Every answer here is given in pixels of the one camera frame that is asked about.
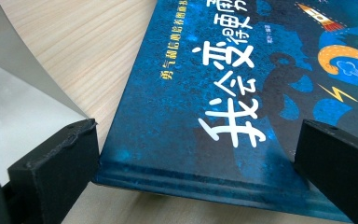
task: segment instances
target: hardcover book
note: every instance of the hardcover book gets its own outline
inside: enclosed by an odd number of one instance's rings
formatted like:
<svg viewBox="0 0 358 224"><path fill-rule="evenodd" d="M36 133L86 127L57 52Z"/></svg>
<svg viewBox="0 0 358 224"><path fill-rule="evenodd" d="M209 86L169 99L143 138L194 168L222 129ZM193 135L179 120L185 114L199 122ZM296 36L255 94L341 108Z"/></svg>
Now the hardcover book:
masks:
<svg viewBox="0 0 358 224"><path fill-rule="evenodd" d="M358 137L358 0L159 0L94 182L349 221L293 169L303 119Z"/></svg>

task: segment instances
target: book cover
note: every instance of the book cover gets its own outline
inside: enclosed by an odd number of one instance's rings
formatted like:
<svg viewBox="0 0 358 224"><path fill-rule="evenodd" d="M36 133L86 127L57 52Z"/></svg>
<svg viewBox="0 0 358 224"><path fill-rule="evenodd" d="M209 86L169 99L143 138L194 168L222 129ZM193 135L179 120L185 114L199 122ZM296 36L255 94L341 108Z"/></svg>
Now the book cover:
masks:
<svg viewBox="0 0 358 224"><path fill-rule="evenodd" d="M293 169L303 119L358 136L358 0L159 0L94 182L349 221Z"/></svg>

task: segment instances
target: white surface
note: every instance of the white surface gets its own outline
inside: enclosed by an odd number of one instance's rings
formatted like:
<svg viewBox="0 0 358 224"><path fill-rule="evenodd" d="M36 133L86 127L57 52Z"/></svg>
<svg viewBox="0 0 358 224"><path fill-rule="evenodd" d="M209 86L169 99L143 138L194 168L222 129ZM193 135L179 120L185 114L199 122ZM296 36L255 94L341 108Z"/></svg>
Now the white surface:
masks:
<svg viewBox="0 0 358 224"><path fill-rule="evenodd" d="M7 168L64 126L84 119L0 68L0 184Z"/></svg>

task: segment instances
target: light wood surface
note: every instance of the light wood surface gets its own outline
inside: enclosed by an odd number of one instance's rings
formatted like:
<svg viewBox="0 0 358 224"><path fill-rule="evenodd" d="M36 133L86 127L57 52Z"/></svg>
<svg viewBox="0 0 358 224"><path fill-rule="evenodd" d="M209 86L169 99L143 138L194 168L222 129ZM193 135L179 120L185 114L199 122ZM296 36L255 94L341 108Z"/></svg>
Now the light wood surface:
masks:
<svg viewBox="0 0 358 224"><path fill-rule="evenodd" d="M100 148L156 0L0 0L13 26L75 103ZM339 223L89 184L63 223Z"/></svg>

